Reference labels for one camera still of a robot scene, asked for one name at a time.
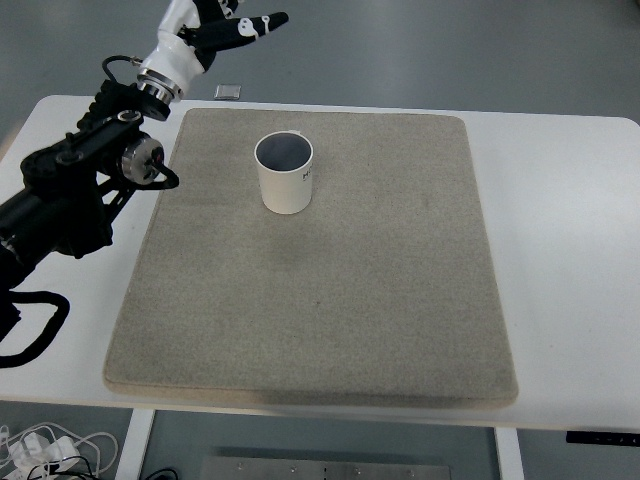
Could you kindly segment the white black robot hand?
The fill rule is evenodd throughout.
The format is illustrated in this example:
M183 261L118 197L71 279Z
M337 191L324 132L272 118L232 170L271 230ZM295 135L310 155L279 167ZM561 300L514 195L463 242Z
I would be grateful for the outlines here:
M137 88L155 98L183 98L191 81L205 71L195 50L219 52L243 47L289 21L285 12L234 18L243 3L171 1L157 29L157 45L139 67ZM187 43L178 36L183 27L188 27Z

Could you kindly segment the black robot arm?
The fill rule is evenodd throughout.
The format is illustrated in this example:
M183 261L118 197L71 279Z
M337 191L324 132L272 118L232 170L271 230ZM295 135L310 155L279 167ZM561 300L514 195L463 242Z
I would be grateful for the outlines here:
M23 189L1 206L1 317L16 304L60 304L49 294L16 287L50 253L81 258L112 243L112 223L137 190L178 186L159 142L142 132L146 119L164 121L193 79L217 53L248 45L288 22L284 12L239 17L236 1L173 1L157 30L157 45L134 83L109 75L77 130L20 165Z

